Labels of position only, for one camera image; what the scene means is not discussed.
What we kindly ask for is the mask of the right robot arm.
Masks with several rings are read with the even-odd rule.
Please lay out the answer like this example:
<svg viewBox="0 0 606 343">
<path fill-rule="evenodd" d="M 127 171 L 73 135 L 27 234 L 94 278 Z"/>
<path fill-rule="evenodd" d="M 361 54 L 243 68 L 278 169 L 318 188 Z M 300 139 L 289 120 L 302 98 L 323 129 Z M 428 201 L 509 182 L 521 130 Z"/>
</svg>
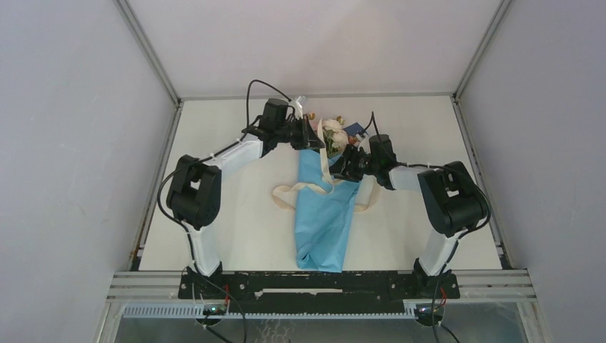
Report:
<svg viewBox="0 0 606 343">
<path fill-rule="evenodd" d="M 460 240 L 489 224 L 489 200 L 460 161 L 445 165 L 398 161 L 386 134 L 372 136 L 369 148 L 365 151 L 347 145 L 329 173 L 350 182 L 369 175 L 385 189 L 422 195 L 433 230 L 423 253 L 415 260 L 412 281 L 418 295 L 432 297 L 442 286 L 439 276 L 449 271 Z"/>
</svg>

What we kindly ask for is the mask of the cream lace ribbon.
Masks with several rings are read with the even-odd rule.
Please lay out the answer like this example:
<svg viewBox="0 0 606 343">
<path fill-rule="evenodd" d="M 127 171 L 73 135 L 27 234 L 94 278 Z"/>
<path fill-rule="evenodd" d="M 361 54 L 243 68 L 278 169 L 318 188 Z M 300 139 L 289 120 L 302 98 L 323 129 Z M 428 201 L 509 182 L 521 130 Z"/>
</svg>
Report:
<svg viewBox="0 0 606 343">
<path fill-rule="evenodd" d="M 316 132 L 318 129 L 322 130 L 322 121 L 323 119 L 317 123 L 313 123 L 312 128 Z M 348 136 L 354 136 L 358 133 L 363 133 L 361 128 L 355 129 L 352 134 L 347 132 Z M 324 139 L 323 131 L 319 137 Z M 280 197 L 282 194 L 296 192 L 297 198 L 300 200 L 302 199 L 303 191 L 307 189 L 310 191 L 310 194 L 319 196 L 321 200 L 327 200 L 329 196 L 335 195 L 338 191 L 344 191 L 347 185 L 353 186 L 355 190 L 358 190 L 359 183 L 346 182 L 336 179 L 329 174 L 330 159 L 327 156 L 326 148 L 318 151 L 309 149 L 301 151 L 299 153 L 299 181 L 293 186 L 279 185 L 276 187 L 272 191 L 274 203 L 281 209 L 294 211 L 296 207 L 285 202 Z"/>
</svg>

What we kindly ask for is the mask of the cream white fake rose stem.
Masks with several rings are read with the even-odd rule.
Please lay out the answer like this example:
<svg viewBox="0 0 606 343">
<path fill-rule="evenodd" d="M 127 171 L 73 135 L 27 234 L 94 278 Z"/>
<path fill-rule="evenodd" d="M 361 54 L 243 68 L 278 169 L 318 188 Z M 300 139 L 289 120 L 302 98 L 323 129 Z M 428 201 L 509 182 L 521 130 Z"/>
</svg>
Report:
<svg viewBox="0 0 606 343">
<path fill-rule="evenodd" d="M 344 130 L 344 120 L 341 116 L 322 121 L 324 145 L 327 156 L 332 158 L 341 154 L 349 143 L 349 136 Z"/>
</svg>

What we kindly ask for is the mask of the blue wrapping paper sheet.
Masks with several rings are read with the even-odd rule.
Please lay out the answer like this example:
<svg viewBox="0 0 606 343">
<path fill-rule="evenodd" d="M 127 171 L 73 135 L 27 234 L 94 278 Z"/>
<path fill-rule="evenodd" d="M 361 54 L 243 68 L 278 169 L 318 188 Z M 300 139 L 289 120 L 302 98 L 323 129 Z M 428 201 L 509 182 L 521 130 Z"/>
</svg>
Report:
<svg viewBox="0 0 606 343">
<path fill-rule="evenodd" d="M 338 158 L 332 157 L 329 166 Z M 343 271 L 359 188 L 355 190 L 347 185 L 344 191 L 338 191 L 327 200 L 321 200 L 305 189 L 302 199 L 297 198 L 294 240 L 296 263 L 300 269 L 334 273 Z"/>
</svg>

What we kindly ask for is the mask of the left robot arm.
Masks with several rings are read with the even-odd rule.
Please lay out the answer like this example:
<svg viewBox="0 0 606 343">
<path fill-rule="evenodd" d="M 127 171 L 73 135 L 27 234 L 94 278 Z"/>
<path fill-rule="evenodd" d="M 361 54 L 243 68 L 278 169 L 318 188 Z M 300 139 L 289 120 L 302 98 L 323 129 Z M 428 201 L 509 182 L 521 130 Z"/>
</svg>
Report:
<svg viewBox="0 0 606 343">
<path fill-rule="evenodd" d="M 209 228 L 220 210 L 223 179 L 279 144 L 289 144 L 294 150 L 324 148 L 302 111 L 304 101 L 303 96 L 291 101 L 268 99 L 240 139 L 204 159 L 185 154 L 164 180 L 169 189 L 160 209 L 170 209 L 168 218 L 185 229 L 192 256 L 189 267 L 199 274 L 195 287 L 207 298 L 218 296 L 224 286 L 222 277 L 215 274 L 221 261 Z"/>
</svg>

